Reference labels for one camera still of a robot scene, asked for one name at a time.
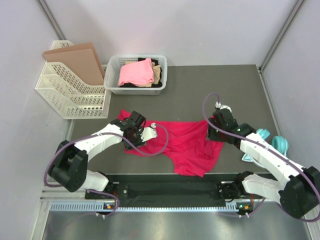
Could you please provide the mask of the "red t shirt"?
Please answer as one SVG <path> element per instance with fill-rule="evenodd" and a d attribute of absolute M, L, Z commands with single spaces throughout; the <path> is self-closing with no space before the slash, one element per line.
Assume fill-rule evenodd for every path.
<path fill-rule="evenodd" d="M 161 153 L 173 163 L 173 172 L 183 176 L 199 176 L 210 172 L 218 162 L 222 142 L 207 140 L 208 125 L 201 121 L 159 121 L 147 120 L 156 127 L 157 137 L 147 141 L 145 146 L 126 150 L 130 155 L 145 157 L 146 154 Z"/>

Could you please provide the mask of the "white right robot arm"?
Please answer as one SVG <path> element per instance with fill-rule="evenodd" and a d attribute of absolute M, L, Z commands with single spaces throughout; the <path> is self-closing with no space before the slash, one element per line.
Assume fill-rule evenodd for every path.
<path fill-rule="evenodd" d="M 267 143 L 250 125 L 239 125 L 227 105 L 217 105 L 207 119 L 207 139 L 228 143 L 253 157 L 267 169 L 272 179 L 251 171 L 236 175 L 231 198 L 259 195 L 278 205 L 291 217 L 300 219 L 320 204 L 320 172 L 293 162 Z"/>

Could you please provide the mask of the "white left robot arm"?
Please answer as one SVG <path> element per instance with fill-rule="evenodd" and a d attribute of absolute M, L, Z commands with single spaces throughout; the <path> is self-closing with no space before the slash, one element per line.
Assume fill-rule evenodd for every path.
<path fill-rule="evenodd" d="M 133 111 L 129 117 L 114 119 L 88 137 L 61 142 L 45 175 L 58 182 L 58 187 L 64 187 L 71 193 L 94 190 L 102 198 L 109 198 L 114 191 L 113 185 L 104 174 L 88 170 L 88 163 L 96 155 L 121 142 L 126 149 L 132 149 L 156 138 L 156 129 L 146 127 L 145 123 L 145 117 Z"/>

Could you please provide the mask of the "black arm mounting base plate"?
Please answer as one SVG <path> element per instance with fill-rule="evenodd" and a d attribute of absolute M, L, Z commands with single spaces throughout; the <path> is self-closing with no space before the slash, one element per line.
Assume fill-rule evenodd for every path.
<path fill-rule="evenodd" d="M 204 176 L 178 174 L 110 174 L 101 194 L 88 190 L 87 200 L 109 200 L 109 194 L 124 208 L 223 207 L 230 200 L 250 197 L 233 189 L 234 173 Z"/>

